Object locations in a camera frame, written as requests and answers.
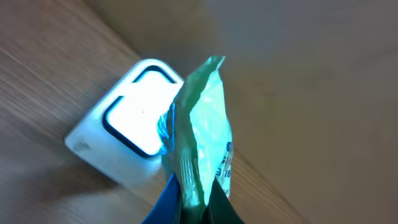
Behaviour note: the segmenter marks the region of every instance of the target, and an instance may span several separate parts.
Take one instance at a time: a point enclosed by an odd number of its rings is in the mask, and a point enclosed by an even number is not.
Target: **snack bag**
[[[180,184],[184,223],[200,222],[215,178],[229,197],[233,145],[218,73],[223,60],[212,56],[190,74],[158,122],[162,162]]]

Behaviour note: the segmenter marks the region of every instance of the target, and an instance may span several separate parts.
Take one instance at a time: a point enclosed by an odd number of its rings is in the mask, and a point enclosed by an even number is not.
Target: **wooden table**
[[[127,190],[62,139],[140,57],[79,0],[2,1],[0,36],[0,223],[139,223],[162,174]],[[305,222],[239,149],[232,180],[247,223]]]

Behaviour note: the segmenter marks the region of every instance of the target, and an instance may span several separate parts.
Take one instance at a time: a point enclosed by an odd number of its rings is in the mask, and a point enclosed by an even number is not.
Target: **crumpled plastic wrapper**
[[[174,172],[181,187],[184,223],[200,222],[215,178],[229,197],[233,144],[218,73],[223,61],[212,56],[190,74],[157,125],[166,176]]]

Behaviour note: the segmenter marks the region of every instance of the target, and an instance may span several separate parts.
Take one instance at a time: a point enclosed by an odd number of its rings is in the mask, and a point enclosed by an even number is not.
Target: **white plastic holder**
[[[154,78],[156,74],[162,74],[163,81],[167,80],[168,83],[160,81],[159,77]],[[122,113],[120,110],[119,114],[115,112],[115,115],[112,115],[114,125],[109,125],[110,120],[107,116],[122,97],[133,95],[130,102],[134,102],[135,99],[140,99],[140,102],[146,101],[146,105],[155,108],[159,115],[152,113],[150,119],[147,118],[148,124],[140,118],[134,120],[126,117],[126,122],[127,120],[133,122],[132,124],[127,122],[126,125],[129,125],[135,133],[145,129],[146,136],[150,136],[147,143],[153,146],[157,143],[156,121],[168,110],[168,105],[182,84],[183,79],[165,62],[156,59],[139,61],[72,129],[65,137],[65,145],[84,161],[120,184],[133,185],[150,179],[161,167],[159,150],[156,152],[153,149],[146,149],[146,140],[143,138],[136,138],[139,141],[137,145],[135,140],[131,140],[134,139],[134,134],[129,137],[126,132],[129,129],[123,129],[123,125],[115,123],[120,121],[121,114],[129,113]],[[142,94],[137,94],[137,86],[140,86],[139,91],[144,91]],[[137,114],[137,111],[142,111],[144,114],[146,110],[151,110],[147,106],[144,107],[133,104],[131,108],[125,110],[132,110],[131,114]]]

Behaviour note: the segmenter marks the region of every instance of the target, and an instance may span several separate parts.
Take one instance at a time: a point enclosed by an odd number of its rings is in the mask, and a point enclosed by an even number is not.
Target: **dark green object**
[[[211,188],[209,204],[202,216],[201,224],[244,223],[226,197],[220,183],[215,179]]]

